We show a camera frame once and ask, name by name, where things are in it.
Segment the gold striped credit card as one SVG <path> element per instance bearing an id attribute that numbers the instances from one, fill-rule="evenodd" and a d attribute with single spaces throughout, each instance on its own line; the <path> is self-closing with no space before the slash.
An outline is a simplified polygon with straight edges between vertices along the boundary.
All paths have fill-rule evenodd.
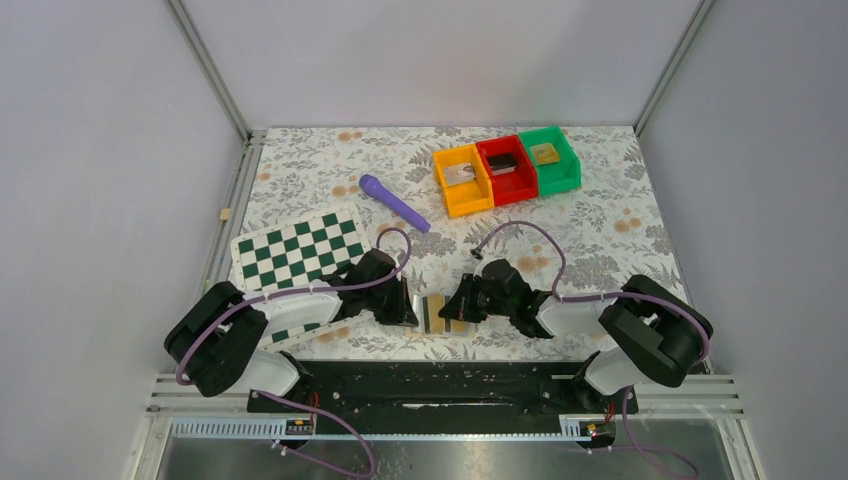
<path id="1" fill-rule="evenodd" d="M 439 315 L 439 311 L 450 299 L 443 294 L 427 295 L 422 303 L 422 334 L 425 336 L 470 336 L 474 329 L 472 325 L 463 321 L 446 319 Z"/>

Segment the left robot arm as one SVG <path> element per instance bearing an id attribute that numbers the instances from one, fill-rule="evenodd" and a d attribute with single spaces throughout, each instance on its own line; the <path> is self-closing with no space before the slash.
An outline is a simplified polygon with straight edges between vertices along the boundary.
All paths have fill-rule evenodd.
<path id="1" fill-rule="evenodd" d="M 204 397 L 236 386 L 286 393 L 300 378 L 293 361 L 260 343 L 276 328 L 328 326 L 363 311 L 398 320 L 404 266 L 373 248 L 357 262 L 303 286 L 248 296 L 232 282 L 213 285 L 166 335 L 164 349 L 177 364 L 175 378 Z M 393 300 L 393 294 L 402 297 Z"/>

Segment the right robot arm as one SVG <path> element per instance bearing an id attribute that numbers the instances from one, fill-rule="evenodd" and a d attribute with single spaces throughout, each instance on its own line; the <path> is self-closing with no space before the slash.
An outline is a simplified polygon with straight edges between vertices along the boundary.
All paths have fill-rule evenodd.
<path id="1" fill-rule="evenodd" d="M 468 323 L 501 316 L 538 339 L 605 333 L 614 347 L 592 354 L 576 376 L 603 396 L 641 383 L 680 386 L 707 356 L 714 332 L 703 315 L 645 275 L 631 276 L 619 291 L 558 297 L 532 288 L 504 259 L 464 275 L 438 315 Z"/>

